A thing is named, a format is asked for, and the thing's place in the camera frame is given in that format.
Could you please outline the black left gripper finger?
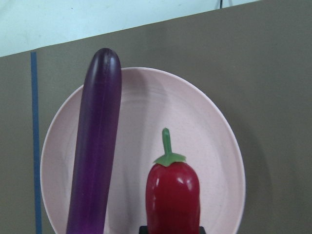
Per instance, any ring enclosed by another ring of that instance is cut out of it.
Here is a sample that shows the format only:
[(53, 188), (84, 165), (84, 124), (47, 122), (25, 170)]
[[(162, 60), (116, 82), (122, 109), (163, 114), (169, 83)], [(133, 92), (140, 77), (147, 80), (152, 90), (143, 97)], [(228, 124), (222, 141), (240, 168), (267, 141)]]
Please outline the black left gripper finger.
[[(147, 226), (140, 226), (138, 233), (139, 234), (148, 234)], [(202, 227), (202, 226), (199, 227), (199, 234), (205, 234), (204, 227)]]

